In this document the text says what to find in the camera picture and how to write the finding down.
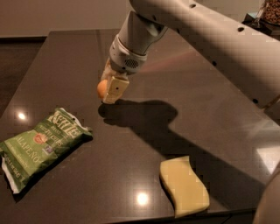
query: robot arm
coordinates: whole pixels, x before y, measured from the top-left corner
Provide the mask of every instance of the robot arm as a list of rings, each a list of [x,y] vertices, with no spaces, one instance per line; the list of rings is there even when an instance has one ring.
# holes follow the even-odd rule
[[[110,48],[110,69],[113,71],[136,73],[146,61],[151,43],[159,40],[168,27],[190,43],[260,109],[279,100],[277,54],[280,53],[280,42],[277,40],[193,0],[130,0],[130,3],[136,12],[128,15]]]

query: green chip bag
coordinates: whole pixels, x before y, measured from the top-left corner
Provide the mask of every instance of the green chip bag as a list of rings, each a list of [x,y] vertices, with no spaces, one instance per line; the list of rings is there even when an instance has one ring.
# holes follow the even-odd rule
[[[26,131],[0,143],[2,169],[13,193],[20,193],[35,173],[43,171],[67,151],[92,140],[90,128],[63,108]]]

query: beige wall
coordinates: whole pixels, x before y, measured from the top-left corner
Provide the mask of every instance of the beige wall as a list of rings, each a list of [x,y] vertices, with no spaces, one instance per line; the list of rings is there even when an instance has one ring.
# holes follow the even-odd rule
[[[198,0],[241,21],[262,0]],[[46,36],[49,31],[118,29],[128,0],[0,0],[0,37]]]

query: floor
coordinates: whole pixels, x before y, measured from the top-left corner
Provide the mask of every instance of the floor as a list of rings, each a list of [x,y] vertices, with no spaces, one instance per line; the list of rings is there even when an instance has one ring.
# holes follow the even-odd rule
[[[0,117],[42,45],[43,41],[0,39]]]

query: table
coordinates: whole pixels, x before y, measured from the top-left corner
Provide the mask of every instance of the table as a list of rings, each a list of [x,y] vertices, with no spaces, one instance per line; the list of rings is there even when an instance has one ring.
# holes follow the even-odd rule
[[[159,165],[184,155],[210,194],[201,215],[256,208],[270,177],[260,155],[279,147],[280,128],[173,31],[150,49],[123,98],[102,105],[95,89],[116,34],[53,31],[47,37],[0,119],[0,141],[32,129],[57,107],[93,128],[94,140],[19,195],[0,176],[0,222],[172,217]],[[139,193],[148,197],[144,206]]]

